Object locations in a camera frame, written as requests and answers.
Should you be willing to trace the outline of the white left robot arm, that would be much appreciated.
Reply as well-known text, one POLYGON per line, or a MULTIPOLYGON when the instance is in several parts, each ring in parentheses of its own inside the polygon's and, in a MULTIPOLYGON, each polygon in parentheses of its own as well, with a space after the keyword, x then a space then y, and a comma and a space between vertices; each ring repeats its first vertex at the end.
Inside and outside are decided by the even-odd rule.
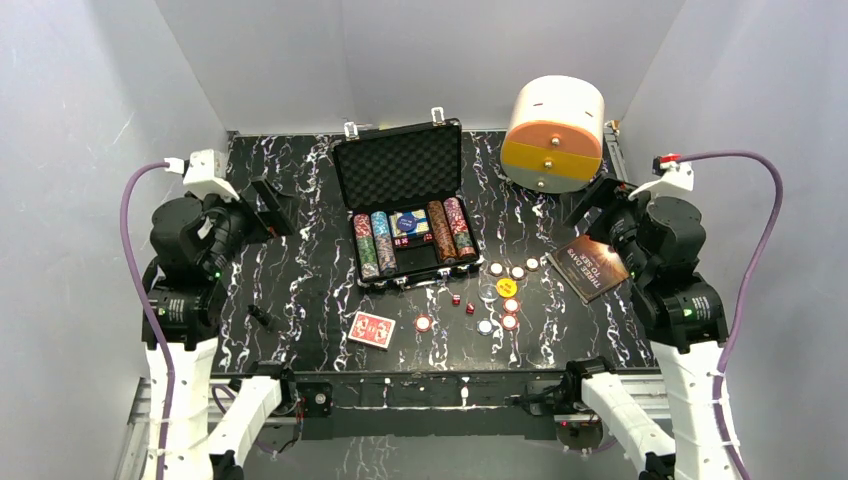
POLYGON ((209 426, 212 363, 227 291, 221 276, 246 246, 292 235, 300 200, 255 177, 257 208, 220 178, 202 180, 152 214, 155 257, 134 280, 150 371, 150 430, 144 478, 241 479, 265 420, 299 403, 292 371, 256 363, 234 402, 209 426))

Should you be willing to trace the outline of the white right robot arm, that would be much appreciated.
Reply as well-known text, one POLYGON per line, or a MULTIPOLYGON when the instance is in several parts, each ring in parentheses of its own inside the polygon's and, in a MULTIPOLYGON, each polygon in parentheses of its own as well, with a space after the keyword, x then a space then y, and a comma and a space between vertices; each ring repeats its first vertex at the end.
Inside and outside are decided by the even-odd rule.
POLYGON ((568 363, 565 405, 596 414, 641 479, 742 478, 731 454, 734 430, 716 421, 726 404, 725 388, 714 383, 728 328, 719 294, 696 271, 706 240, 701 212, 608 176, 589 184, 569 222, 591 207, 600 214, 589 238, 611 247, 630 275, 633 313, 659 363, 673 432, 646 413, 602 357, 568 363))

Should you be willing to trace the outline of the red playing card deck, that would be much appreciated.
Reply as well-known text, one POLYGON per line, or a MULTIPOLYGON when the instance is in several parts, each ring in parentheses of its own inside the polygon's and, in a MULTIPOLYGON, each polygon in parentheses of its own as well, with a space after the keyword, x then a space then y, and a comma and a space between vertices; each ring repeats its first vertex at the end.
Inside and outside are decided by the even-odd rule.
POLYGON ((347 334, 347 340, 388 350, 395 331, 396 321, 386 317, 357 312, 347 334))

